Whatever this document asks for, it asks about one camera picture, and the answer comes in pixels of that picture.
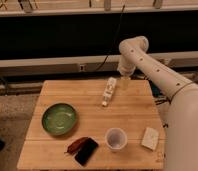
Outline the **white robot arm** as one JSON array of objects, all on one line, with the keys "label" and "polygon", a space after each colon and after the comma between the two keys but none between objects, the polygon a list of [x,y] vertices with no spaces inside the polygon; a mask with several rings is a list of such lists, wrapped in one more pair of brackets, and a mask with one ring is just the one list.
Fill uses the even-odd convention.
[{"label": "white robot arm", "polygon": [[198,85],[147,54],[145,36],[119,44],[117,70],[131,76],[140,69],[170,100],[163,171],[198,171]]}]

